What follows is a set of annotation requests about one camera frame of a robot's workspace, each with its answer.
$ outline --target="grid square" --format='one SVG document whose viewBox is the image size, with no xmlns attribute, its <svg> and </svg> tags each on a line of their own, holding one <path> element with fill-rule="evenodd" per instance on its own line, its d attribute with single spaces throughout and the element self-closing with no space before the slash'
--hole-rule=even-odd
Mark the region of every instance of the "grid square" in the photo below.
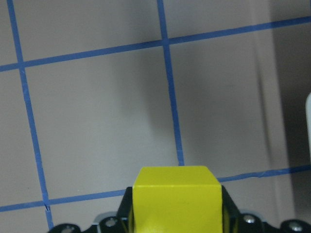
<svg viewBox="0 0 311 233">
<path fill-rule="evenodd" d="M 26 69 L 50 198 L 121 190 L 177 165 L 162 48 Z"/>
<path fill-rule="evenodd" d="M 45 233 L 48 230 L 45 207 L 0 213 L 1 232 Z"/>
<path fill-rule="evenodd" d="M 153 0 L 16 0 L 25 60 L 161 38 Z"/>
<path fill-rule="evenodd" d="M 277 228 L 281 222 L 295 218 L 290 175 L 249 178 L 222 185 L 242 213 L 253 213 Z"/>
<path fill-rule="evenodd" d="M 0 206 L 42 200 L 17 70 L 0 73 Z"/>
<path fill-rule="evenodd" d="M 54 225 L 73 223 L 85 231 L 95 217 L 107 212 L 117 212 L 122 197 L 86 200 L 51 206 Z"/>
<path fill-rule="evenodd" d="M 6 1 L 0 1 L 0 65 L 17 62 Z"/>
<path fill-rule="evenodd" d="M 171 50 L 185 164 L 216 177 L 282 167 L 286 154 L 275 165 L 267 150 L 253 35 Z"/>
<path fill-rule="evenodd" d="M 310 16 L 309 0 L 164 0 L 169 38 Z"/>
</svg>

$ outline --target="bolt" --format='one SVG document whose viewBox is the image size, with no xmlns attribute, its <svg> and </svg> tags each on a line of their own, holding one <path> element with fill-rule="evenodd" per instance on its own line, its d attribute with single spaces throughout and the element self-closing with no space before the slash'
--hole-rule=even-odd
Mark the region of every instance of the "bolt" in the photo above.
<svg viewBox="0 0 311 233">
<path fill-rule="evenodd" d="M 243 219 L 247 223 L 254 223 L 255 222 L 255 218 L 252 215 L 244 215 Z"/>
<path fill-rule="evenodd" d="M 73 233 L 74 231 L 74 227 L 72 226 L 66 226 L 66 228 L 64 228 L 61 233 Z"/>
<path fill-rule="evenodd" d="M 115 218 L 111 217 L 109 220 L 107 220 L 105 222 L 105 225 L 107 227 L 113 227 L 116 223 L 117 223 L 117 220 Z"/>
<path fill-rule="evenodd" d="M 302 226 L 298 222 L 290 222 L 288 225 L 294 232 L 301 232 Z"/>
</svg>

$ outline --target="cube top face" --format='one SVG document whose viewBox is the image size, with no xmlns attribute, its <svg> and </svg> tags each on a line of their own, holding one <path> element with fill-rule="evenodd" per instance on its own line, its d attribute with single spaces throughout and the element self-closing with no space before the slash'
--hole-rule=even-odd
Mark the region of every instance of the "cube top face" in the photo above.
<svg viewBox="0 0 311 233">
<path fill-rule="evenodd" d="M 133 186 L 134 233 L 222 233 L 222 189 L 204 166 L 144 167 Z"/>
<path fill-rule="evenodd" d="M 135 181 L 137 186 L 220 185 L 205 166 L 143 167 Z"/>
</svg>

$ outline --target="cube front face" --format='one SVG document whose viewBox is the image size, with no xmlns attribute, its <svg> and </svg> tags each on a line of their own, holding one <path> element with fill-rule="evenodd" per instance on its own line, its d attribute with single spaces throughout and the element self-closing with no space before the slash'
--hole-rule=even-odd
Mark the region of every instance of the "cube front face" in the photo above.
<svg viewBox="0 0 311 233">
<path fill-rule="evenodd" d="M 221 185 L 204 166 L 144 167 L 133 207 L 136 233 L 222 232 Z"/>
</svg>

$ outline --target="yellow block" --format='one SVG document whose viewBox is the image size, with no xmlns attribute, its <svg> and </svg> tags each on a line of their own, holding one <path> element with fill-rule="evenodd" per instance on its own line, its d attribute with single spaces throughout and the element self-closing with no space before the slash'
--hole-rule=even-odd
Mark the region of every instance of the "yellow block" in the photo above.
<svg viewBox="0 0 311 233">
<path fill-rule="evenodd" d="M 133 186 L 135 233 L 222 233 L 222 189 L 205 166 L 144 167 Z"/>
</svg>

